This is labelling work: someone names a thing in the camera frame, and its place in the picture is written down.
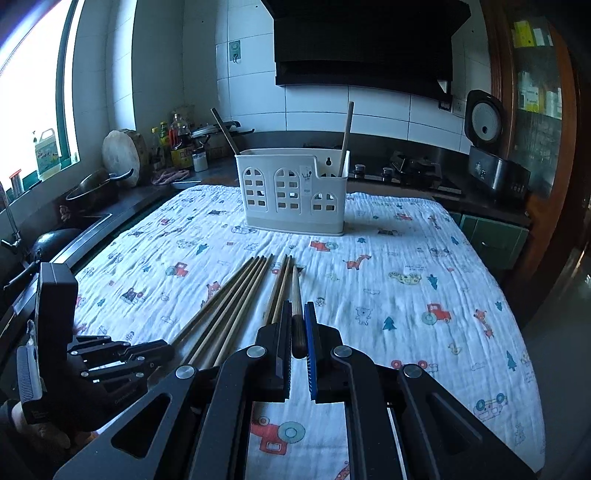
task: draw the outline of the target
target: green cabinet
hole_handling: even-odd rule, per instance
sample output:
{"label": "green cabinet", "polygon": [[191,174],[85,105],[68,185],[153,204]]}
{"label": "green cabinet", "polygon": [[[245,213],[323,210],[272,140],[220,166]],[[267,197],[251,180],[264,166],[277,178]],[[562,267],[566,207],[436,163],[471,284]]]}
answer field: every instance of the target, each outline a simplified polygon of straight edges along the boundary
{"label": "green cabinet", "polygon": [[453,218],[453,221],[456,222],[457,226],[460,226],[462,222],[462,214],[459,212],[449,212],[449,216]]}
{"label": "green cabinet", "polygon": [[464,215],[460,229],[489,270],[511,270],[527,239],[528,230]]}

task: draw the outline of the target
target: black range hood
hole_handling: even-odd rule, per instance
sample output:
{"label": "black range hood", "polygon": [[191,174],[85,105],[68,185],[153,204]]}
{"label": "black range hood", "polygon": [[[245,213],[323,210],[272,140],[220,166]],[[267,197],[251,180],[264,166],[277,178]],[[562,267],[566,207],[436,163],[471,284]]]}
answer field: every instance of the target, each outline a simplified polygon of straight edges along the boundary
{"label": "black range hood", "polygon": [[262,3],[274,19],[277,85],[376,87],[451,104],[452,35],[470,18],[464,2]]}

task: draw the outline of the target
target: window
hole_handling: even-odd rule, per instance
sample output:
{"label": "window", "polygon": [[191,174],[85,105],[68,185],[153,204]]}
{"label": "window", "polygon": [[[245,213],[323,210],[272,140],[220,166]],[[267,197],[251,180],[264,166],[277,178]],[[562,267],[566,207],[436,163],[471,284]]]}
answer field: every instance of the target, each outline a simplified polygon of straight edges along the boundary
{"label": "window", "polygon": [[5,189],[11,186],[9,176],[21,169],[21,178],[37,170],[34,136],[53,129],[60,158],[69,156],[63,121],[63,88],[56,102],[56,79],[60,54],[63,58],[64,28],[69,30],[73,0],[61,0],[29,31],[27,36],[0,66],[0,132],[2,159],[0,181]]}

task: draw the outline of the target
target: screw head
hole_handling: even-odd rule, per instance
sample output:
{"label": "screw head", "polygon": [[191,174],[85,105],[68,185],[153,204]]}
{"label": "screw head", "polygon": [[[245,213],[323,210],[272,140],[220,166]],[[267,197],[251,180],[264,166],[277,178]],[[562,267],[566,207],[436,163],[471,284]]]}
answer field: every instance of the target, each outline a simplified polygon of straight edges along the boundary
{"label": "screw head", "polygon": [[195,369],[191,367],[191,365],[181,365],[177,368],[174,374],[177,376],[177,378],[180,378],[181,380],[186,380],[187,378],[191,378],[195,374]]}
{"label": "screw head", "polygon": [[404,365],[402,371],[408,378],[419,378],[423,374],[423,369],[415,364]]}
{"label": "screw head", "polygon": [[339,358],[347,358],[347,357],[350,357],[353,354],[353,350],[351,350],[351,348],[348,347],[348,346],[346,346],[346,345],[336,346],[334,348],[333,352]]}
{"label": "screw head", "polygon": [[252,347],[250,347],[247,351],[246,354],[250,357],[250,358],[260,358],[263,355],[265,355],[265,353],[267,352],[267,349],[263,346],[260,345],[253,345]]}

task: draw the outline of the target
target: spice container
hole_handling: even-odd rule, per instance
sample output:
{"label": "spice container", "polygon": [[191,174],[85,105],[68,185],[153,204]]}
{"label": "spice container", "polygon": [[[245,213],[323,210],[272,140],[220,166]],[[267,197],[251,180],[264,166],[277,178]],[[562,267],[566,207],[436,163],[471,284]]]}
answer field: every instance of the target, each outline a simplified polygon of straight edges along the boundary
{"label": "spice container", "polygon": [[200,147],[193,150],[193,168],[195,171],[207,170],[207,154],[205,148]]}

